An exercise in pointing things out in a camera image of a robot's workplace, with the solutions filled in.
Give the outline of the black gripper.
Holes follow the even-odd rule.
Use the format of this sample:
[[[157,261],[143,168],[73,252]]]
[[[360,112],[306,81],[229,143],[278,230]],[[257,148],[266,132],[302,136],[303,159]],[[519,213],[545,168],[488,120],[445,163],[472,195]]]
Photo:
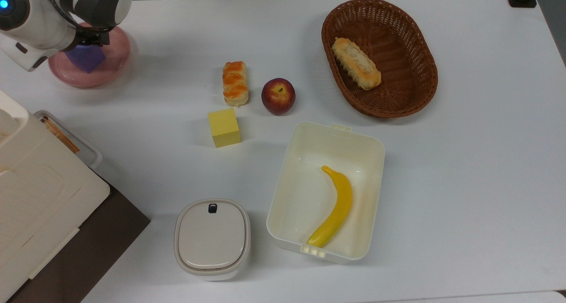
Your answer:
[[[75,41],[81,46],[103,47],[110,44],[111,27],[105,29],[93,29],[92,27],[76,27]]]

